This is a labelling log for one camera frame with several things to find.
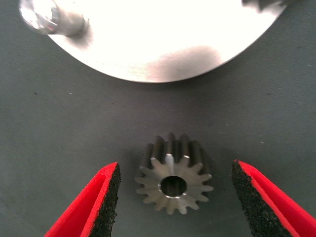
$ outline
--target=gray felt background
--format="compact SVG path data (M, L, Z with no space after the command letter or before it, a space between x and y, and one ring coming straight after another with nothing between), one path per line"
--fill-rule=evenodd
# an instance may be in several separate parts
M29 31L0 0L0 236L42 236L104 165L122 183L114 237L250 237L231 163L259 168L316 216L316 1L289 7L249 49L195 79L103 75ZM212 158L211 202L167 216L135 193L155 135L186 132Z

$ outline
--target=spur gear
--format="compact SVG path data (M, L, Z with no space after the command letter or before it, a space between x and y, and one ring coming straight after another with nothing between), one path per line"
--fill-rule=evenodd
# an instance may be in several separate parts
M147 195L143 203L156 203L156 211L165 207L169 215L175 209L181 214L187 213L187 207L198 210L197 201L209 201L206 192L213 190L206 161L200 144L187 135L176 140L170 133L167 142L158 136L139 167L135 181L142 187L136 192Z

